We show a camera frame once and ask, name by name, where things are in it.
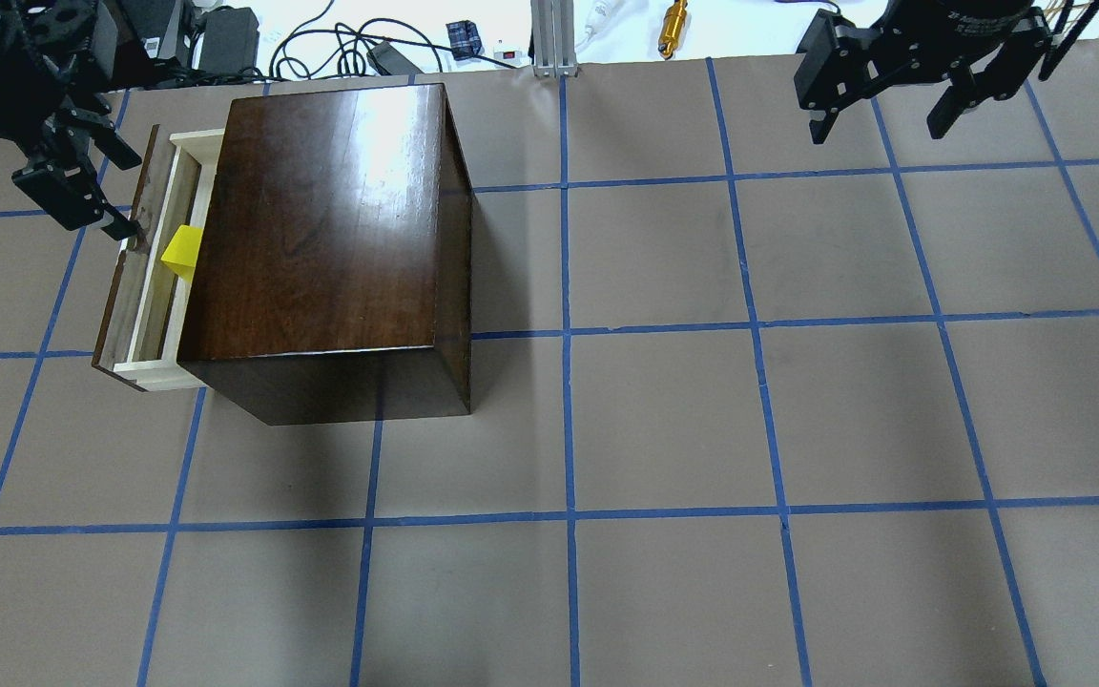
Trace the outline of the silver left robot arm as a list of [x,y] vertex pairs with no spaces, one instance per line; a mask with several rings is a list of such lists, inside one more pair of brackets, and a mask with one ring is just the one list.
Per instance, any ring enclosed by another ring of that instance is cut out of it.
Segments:
[[0,138],[26,158],[12,182],[65,229],[116,240],[138,223],[106,197],[89,152],[122,170],[141,162],[106,100],[127,31],[111,1],[0,1]]

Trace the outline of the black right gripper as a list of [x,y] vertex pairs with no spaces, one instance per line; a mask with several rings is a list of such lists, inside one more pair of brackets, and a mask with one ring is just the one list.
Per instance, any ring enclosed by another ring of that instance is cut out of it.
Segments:
[[868,27],[819,10],[799,40],[793,86],[820,145],[858,100],[947,84],[926,117],[930,138],[939,140],[977,106],[1019,92],[1052,47],[1054,31],[1030,1],[890,1]]

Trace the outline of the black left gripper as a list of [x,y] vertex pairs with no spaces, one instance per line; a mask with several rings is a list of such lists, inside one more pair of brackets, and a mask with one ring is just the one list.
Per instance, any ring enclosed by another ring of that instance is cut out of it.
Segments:
[[89,149],[119,170],[141,156],[109,120],[103,96],[114,77],[119,26],[106,1],[0,1],[0,138],[55,160],[32,160],[11,175],[62,228],[92,228],[109,239],[138,236],[138,222],[108,201]]

